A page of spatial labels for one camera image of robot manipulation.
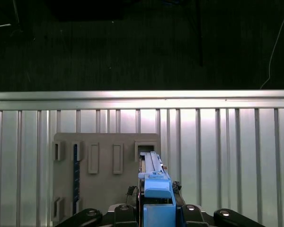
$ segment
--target cable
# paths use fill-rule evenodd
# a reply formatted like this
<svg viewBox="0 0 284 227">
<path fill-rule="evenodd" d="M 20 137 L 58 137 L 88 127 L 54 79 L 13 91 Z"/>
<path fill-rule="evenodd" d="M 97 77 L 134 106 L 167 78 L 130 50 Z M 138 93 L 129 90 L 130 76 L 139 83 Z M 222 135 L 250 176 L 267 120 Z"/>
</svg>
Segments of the cable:
<svg viewBox="0 0 284 227">
<path fill-rule="evenodd" d="M 281 27 L 280 27 L 280 30 L 279 30 L 279 34 L 276 38 L 276 41 L 275 41 L 275 45 L 274 45 L 274 48 L 273 48 L 273 51 L 271 52 L 271 55 L 270 55 L 270 60 L 269 60 L 269 64 L 268 64 L 268 79 L 262 84 L 262 86 L 260 87 L 260 90 L 262 89 L 262 87 L 270 80 L 270 65 L 271 65 L 271 61 L 273 59 L 273 55 L 274 55 L 274 52 L 275 52 L 275 47 L 279 41 L 279 37 L 280 37 L 280 33 L 282 31 L 282 28 L 283 28 L 283 25 L 284 25 L 284 20 L 281 24 Z"/>
</svg>

